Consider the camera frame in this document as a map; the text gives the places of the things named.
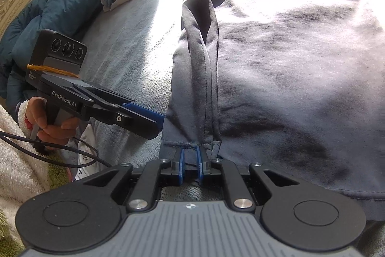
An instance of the camera module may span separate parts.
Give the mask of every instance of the camera module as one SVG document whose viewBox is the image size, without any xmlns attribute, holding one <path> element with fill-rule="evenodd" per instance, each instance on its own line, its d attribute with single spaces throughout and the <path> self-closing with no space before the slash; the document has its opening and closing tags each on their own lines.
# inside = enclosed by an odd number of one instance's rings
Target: camera module
<svg viewBox="0 0 385 257">
<path fill-rule="evenodd" d="M 63 47 L 63 56 L 64 57 L 69 57 L 70 55 L 72 55 L 72 53 L 74 52 L 74 44 L 68 42 L 67 44 L 64 45 Z"/>
<path fill-rule="evenodd" d="M 83 56 L 83 50 L 81 48 L 78 48 L 75 52 L 75 58 L 80 59 Z"/>
<path fill-rule="evenodd" d="M 60 49 L 60 46 L 62 45 L 62 42 L 61 40 L 59 40 L 58 38 L 55 39 L 53 42 L 52 42 L 52 45 L 51 45 L 51 49 L 53 52 L 57 52 L 59 49 Z"/>
</svg>

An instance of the red bracelet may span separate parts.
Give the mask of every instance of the red bracelet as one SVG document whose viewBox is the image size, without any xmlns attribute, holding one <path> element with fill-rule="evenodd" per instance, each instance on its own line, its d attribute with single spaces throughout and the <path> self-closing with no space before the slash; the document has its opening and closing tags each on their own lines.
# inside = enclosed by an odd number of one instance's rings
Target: red bracelet
<svg viewBox="0 0 385 257">
<path fill-rule="evenodd" d="M 28 130 L 32 130 L 33 129 L 33 125 L 31 124 L 31 122 L 28 121 L 27 117 L 26 117 L 26 114 L 24 115 L 24 122 L 26 124 L 26 128 Z"/>
</svg>

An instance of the metal pin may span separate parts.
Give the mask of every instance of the metal pin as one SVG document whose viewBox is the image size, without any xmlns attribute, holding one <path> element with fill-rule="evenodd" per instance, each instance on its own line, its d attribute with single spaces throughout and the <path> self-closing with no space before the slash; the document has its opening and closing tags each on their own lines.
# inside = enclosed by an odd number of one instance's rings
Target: metal pin
<svg viewBox="0 0 385 257">
<path fill-rule="evenodd" d="M 148 206 L 148 203 L 144 199 L 133 199 L 132 201 L 130 201 L 128 203 L 128 205 L 132 209 L 143 209 L 143 208 L 146 208 Z"/>
<path fill-rule="evenodd" d="M 240 198 L 234 201 L 234 206 L 238 208 L 250 208 L 253 202 L 247 198 Z"/>
</svg>

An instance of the bed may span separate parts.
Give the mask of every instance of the bed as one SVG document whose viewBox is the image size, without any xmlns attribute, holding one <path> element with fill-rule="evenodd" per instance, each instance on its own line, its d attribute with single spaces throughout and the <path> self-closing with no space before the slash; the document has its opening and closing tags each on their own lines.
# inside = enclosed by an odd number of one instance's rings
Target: bed
<svg viewBox="0 0 385 257">
<path fill-rule="evenodd" d="M 30 1 L 0 0 L 0 38 Z M 384 0 L 367 1 L 384 28 Z M 111 12 L 98 14 L 82 38 L 88 53 L 80 76 L 166 113 L 171 96 L 173 54 L 181 32 L 182 2 L 131 0 Z M 95 121 L 92 125 L 101 157 L 111 164 L 131 162 L 140 166 L 158 156 L 161 134 L 145 140 L 116 126 Z M 184 196 L 197 197 L 195 191 Z M 363 244 L 362 249 L 368 256 L 381 256 L 384 227 L 373 224 L 368 228 L 364 235 L 366 246 Z"/>
</svg>

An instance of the finger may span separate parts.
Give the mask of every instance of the finger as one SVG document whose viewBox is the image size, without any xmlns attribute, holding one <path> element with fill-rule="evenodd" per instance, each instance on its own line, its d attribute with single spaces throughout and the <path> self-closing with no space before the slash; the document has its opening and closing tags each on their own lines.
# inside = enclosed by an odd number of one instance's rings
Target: finger
<svg viewBox="0 0 385 257">
<path fill-rule="evenodd" d="M 80 123 L 80 119 L 77 117 L 69 118 L 63 121 L 61 128 L 63 130 L 76 129 Z"/>
<path fill-rule="evenodd" d="M 31 124 L 37 124 L 41 129 L 47 126 L 44 99 L 32 97 L 27 106 L 26 117 Z"/>
<path fill-rule="evenodd" d="M 69 138 L 52 138 L 46 132 L 39 131 L 37 136 L 40 138 L 42 142 L 54 143 L 58 145 L 67 145 Z"/>
<path fill-rule="evenodd" d="M 50 137 L 57 139 L 71 138 L 76 135 L 76 129 L 63 130 L 61 127 L 51 124 L 47 125 L 43 130 Z"/>
</svg>

